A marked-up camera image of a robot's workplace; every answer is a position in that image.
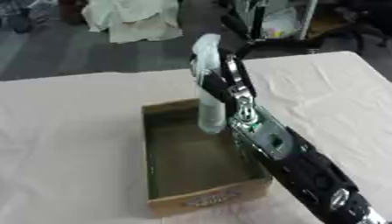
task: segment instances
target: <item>black robotic arm segment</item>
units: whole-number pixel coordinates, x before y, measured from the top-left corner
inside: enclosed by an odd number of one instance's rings
[[[250,145],[251,155],[324,223],[386,224],[331,159],[255,104],[256,91],[242,61],[220,54],[220,75],[206,76],[201,87],[226,104],[235,141]]]

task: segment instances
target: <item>white cloth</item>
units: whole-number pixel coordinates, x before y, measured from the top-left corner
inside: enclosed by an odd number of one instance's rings
[[[391,84],[350,52],[246,66],[257,102],[391,220]],[[0,223],[319,223],[277,182],[262,199],[151,218],[141,106],[194,96],[188,70],[0,82]]]
[[[91,32],[109,30],[111,43],[182,36],[177,0],[91,0],[83,16]]]

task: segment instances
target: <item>white spray bottle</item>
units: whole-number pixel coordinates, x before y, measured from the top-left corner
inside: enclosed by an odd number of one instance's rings
[[[205,34],[193,45],[192,51],[196,54],[193,62],[193,73],[196,81],[202,86],[204,76],[211,71],[221,74],[221,62],[218,45],[221,36]],[[207,91],[199,88],[199,127],[208,134],[217,134],[226,127],[225,105],[211,96]]]

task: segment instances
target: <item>gray carpet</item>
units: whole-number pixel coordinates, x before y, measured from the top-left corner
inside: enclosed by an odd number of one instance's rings
[[[191,46],[205,32],[223,35],[222,45],[231,49],[241,41],[219,23],[220,10],[211,0],[185,1],[180,21],[185,36],[159,42],[139,41],[110,44],[107,33],[89,32],[85,25],[70,26],[58,19],[38,25],[30,34],[19,35],[0,29],[0,81],[31,79],[107,71],[134,73],[187,68]],[[363,58],[392,81],[392,56],[367,37]],[[353,50],[350,38],[334,38],[323,52]],[[255,52],[251,58],[290,55],[287,52]]]

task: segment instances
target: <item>open cardboard box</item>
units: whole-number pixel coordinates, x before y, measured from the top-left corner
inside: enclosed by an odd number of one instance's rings
[[[148,204],[157,216],[263,196],[272,177],[226,129],[205,134],[197,100],[143,107]]]

